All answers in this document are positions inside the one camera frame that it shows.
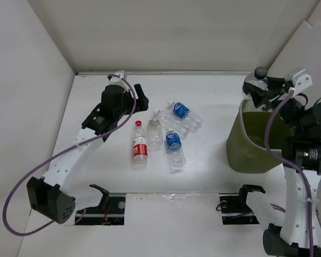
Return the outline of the black label small bottle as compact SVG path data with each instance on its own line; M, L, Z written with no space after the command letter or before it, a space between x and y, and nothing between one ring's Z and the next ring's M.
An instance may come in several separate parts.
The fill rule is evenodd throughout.
M259 66L250 72L244 79L242 86L242 95L245 99L251 100L251 92L254 88L267 90L267 74L268 68L265 66Z

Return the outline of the red label water bottle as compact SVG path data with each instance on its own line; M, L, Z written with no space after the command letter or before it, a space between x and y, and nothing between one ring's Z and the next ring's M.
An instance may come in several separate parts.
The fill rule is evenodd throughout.
M132 161L136 169L144 169L148 163L147 134L140 120L135 122L132 141Z

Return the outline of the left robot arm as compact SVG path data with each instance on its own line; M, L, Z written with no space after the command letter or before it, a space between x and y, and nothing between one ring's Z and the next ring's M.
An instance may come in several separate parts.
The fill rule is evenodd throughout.
M77 173L90 155L108 138L108 132L117 128L124 115L148 110L149 100L140 84L135 92L121 85L108 85L101 95L101 102L81 124L73 141L73 149L63 154L41 178L32 177L27 182L31 208L52 221L63 224L76 210L78 200L70 188Z

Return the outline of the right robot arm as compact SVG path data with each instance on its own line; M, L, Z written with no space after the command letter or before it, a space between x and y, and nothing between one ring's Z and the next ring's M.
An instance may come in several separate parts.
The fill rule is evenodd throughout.
M241 210L252 209L258 218L265 217L263 247L269 256L321 256L321 247L315 238L317 189L321 180L321 101L317 100L306 109L295 99L311 85L307 74L272 78L254 73L243 83L243 93L252 99L255 107L271 110L264 146L283 164L286 178L286 207L281 225L265 212L265 207L254 207L253 194L246 192L236 198ZM292 132L283 141L280 156L269 146L271 126L276 117Z

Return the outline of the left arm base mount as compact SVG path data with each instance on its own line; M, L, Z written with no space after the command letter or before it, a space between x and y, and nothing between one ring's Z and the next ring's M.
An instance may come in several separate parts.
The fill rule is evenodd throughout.
M74 218L75 225L124 225L126 193L110 193L108 190L90 184L95 191L86 200L89 203L79 208Z

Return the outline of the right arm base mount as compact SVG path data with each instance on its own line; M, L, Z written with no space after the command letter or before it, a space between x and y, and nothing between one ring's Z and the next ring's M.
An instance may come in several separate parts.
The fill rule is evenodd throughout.
M254 192L265 193L264 188L257 185L244 184L238 193L221 193L216 211L221 213L223 225L254 225L259 221L246 204L248 195Z

